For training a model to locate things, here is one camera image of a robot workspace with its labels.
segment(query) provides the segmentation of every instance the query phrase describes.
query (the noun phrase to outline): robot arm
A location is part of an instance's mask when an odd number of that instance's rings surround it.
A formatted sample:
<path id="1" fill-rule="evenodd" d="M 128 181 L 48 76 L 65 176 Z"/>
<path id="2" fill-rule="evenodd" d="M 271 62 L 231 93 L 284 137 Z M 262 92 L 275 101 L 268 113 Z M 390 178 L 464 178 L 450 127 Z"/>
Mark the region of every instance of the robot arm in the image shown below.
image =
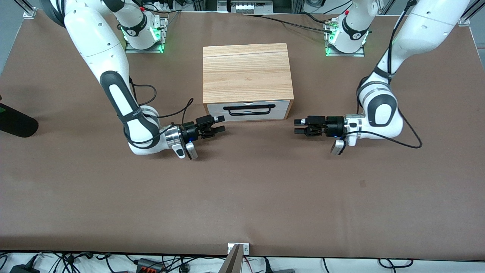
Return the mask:
<path id="1" fill-rule="evenodd" d="M 142 12 L 132 0 L 67 0 L 65 25 L 69 35 L 99 81 L 120 121 L 133 153 L 154 154 L 172 149 L 179 158 L 188 154 L 197 158 L 192 141 L 208 138 L 224 131 L 211 128 L 224 117 L 205 116 L 193 122 L 161 127 L 158 112 L 151 106 L 140 106 L 129 88 L 129 65 L 124 49 L 103 13 L 113 12 L 129 43 L 136 49 L 146 49 L 160 36 L 154 26 L 158 19 L 148 11 Z"/>
<path id="2" fill-rule="evenodd" d="M 354 53 L 364 44 L 377 15 L 377 0 L 354 0 L 348 14 L 332 19 L 325 27 L 332 31 L 328 43 L 343 53 Z"/>
<path id="3" fill-rule="evenodd" d="M 357 139 L 398 136 L 403 129 L 403 118 L 391 91 L 390 80 L 407 58 L 438 47 L 454 28 L 468 2 L 420 0 L 392 43 L 391 58 L 388 59 L 387 50 L 370 76 L 359 84 L 357 101 L 363 112 L 357 115 L 297 119 L 295 125 L 307 127 L 295 129 L 295 133 L 307 136 L 321 136 L 325 133 L 327 137 L 340 138 L 332 147 L 334 154 L 341 154 L 346 145 L 355 146 Z"/>

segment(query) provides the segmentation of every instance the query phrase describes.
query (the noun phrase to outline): white drawer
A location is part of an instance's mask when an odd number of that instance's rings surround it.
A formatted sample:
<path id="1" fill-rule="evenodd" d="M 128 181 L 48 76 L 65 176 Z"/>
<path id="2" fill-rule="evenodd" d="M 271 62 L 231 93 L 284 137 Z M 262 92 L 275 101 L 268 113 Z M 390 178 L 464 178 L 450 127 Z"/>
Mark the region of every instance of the white drawer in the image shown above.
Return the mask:
<path id="1" fill-rule="evenodd" d="M 234 103 L 214 103 L 214 104 L 207 104 L 207 110 L 209 113 L 224 113 L 228 112 L 225 110 L 224 107 L 237 107 L 237 106 L 247 106 L 250 108 L 251 106 L 261 106 L 261 105 L 269 105 L 273 104 L 274 107 L 271 108 L 271 112 L 273 111 L 285 111 L 288 109 L 290 105 L 290 101 L 269 101 L 269 102 L 234 102 Z M 263 109 L 253 109 L 254 112 L 265 112 L 268 108 Z M 237 111 L 241 112 L 241 110 L 231 110 L 232 113 L 236 113 Z"/>
<path id="2" fill-rule="evenodd" d="M 284 119 L 290 101 L 207 104 L 209 114 L 226 121 Z"/>

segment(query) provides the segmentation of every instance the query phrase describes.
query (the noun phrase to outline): black handle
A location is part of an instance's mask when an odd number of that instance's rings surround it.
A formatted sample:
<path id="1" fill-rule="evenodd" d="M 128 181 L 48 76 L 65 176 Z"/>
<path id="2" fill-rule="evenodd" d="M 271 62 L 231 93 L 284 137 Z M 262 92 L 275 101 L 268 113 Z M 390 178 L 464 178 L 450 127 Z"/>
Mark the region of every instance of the black handle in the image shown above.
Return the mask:
<path id="1" fill-rule="evenodd" d="M 237 116 L 255 116 L 255 115 L 268 115 L 271 113 L 271 108 L 275 108 L 274 104 L 264 104 L 264 105 L 244 105 L 244 106 L 225 106 L 223 109 L 229 112 L 229 115 L 233 117 Z M 248 110 L 248 109 L 265 109 L 268 111 L 255 112 L 255 113 L 232 113 L 231 110 Z"/>

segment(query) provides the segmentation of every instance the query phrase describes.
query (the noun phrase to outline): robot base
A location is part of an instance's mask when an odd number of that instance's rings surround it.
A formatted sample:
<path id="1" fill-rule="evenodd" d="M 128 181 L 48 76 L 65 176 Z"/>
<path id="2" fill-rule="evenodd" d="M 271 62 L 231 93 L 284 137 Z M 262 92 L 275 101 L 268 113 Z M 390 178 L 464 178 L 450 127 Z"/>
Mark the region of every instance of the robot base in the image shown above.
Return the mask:
<path id="1" fill-rule="evenodd" d="M 165 50 L 165 38 L 167 37 L 168 20 L 163 17 L 160 18 L 160 16 L 158 15 L 156 15 L 156 17 L 159 18 L 160 21 L 157 21 L 159 23 L 157 23 L 155 26 L 156 28 L 160 28 L 160 30 L 153 29 L 153 35 L 157 39 L 158 37 L 160 37 L 160 40 L 156 42 L 153 46 L 144 50 L 135 49 L 127 42 L 125 48 L 126 53 L 163 53 L 163 51 Z"/>
<path id="2" fill-rule="evenodd" d="M 336 18 L 333 18 L 332 20 L 328 21 L 326 24 L 323 24 L 323 29 L 335 32 L 335 28 L 338 26 L 338 23 L 336 22 L 336 20 L 337 20 Z M 347 56 L 347 57 L 365 56 L 364 46 L 361 46 L 360 49 L 354 53 L 344 53 L 339 51 L 331 43 L 328 42 L 329 40 L 332 40 L 334 38 L 335 38 L 334 34 L 324 33 L 323 39 L 325 41 L 326 56 Z"/>

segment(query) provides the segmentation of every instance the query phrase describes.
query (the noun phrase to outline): wood grain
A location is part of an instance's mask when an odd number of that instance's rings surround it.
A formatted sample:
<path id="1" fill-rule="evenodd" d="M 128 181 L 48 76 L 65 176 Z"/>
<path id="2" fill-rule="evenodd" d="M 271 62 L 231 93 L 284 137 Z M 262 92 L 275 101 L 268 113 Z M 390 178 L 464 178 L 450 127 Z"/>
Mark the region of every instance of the wood grain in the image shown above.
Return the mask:
<path id="1" fill-rule="evenodd" d="M 204 47 L 203 103 L 293 100 L 286 44 Z"/>

